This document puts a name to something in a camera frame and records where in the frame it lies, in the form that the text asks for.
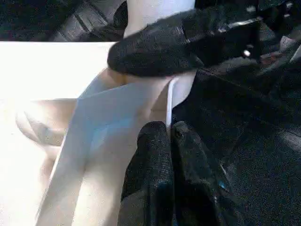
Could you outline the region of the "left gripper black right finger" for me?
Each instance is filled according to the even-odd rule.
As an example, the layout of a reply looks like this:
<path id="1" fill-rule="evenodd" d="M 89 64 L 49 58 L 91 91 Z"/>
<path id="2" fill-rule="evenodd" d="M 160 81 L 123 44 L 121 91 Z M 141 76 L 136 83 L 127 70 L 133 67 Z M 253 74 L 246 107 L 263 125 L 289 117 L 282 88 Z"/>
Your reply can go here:
<path id="1" fill-rule="evenodd" d="M 183 121 L 171 128 L 176 217 L 180 226 L 243 226 L 221 167 L 195 130 Z"/>

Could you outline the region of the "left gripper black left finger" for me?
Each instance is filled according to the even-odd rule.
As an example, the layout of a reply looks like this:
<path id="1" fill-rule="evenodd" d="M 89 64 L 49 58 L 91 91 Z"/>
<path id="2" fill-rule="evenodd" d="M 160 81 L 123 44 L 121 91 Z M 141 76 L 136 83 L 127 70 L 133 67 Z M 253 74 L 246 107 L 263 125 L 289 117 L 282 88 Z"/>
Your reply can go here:
<path id="1" fill-rule="evenodd" d="M 120 199 L 121 226 L 171 226 L 174 218 L 174 173 L 166 126 L 145 124 L 125 173 Z"/>

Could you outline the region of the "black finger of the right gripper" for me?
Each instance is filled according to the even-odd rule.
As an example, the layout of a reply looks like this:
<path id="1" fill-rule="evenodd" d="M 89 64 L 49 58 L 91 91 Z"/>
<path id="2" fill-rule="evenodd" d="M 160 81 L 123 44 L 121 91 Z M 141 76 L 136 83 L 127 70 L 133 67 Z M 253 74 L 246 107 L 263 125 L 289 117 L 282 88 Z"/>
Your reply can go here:
<path id="1" fill-rule="evenodd" d="M 127 11 L 127 2 L 124 1 L 117 8 L 114 17 L 113 17 L 114 27 L 124 33 L 127 25 L 128 25 L 128 11 Z"/>
<path id="2" fill-rule="evenodd" d="M 192 9 L 159 19 L 115 43 L 108 66 L 138 77 L 164 77 L 204 66 L 191 50 L 193 39 L 188 36 L 199 14 L 199 9 Z"/>

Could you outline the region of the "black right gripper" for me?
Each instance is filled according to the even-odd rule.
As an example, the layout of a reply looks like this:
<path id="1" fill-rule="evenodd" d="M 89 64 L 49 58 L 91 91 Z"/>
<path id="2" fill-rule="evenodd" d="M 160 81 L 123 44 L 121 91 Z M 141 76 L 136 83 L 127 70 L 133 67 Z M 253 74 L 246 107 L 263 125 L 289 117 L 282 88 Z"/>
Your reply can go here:
<path id="1" fill-rule="evenodd" d="M 261 25 L 282 36 L 301 23 L 299 0 L 222 0 L 194 9 L 183 31 L 194 67 L 208 67 L 240 56 L 259 58 Z"/>

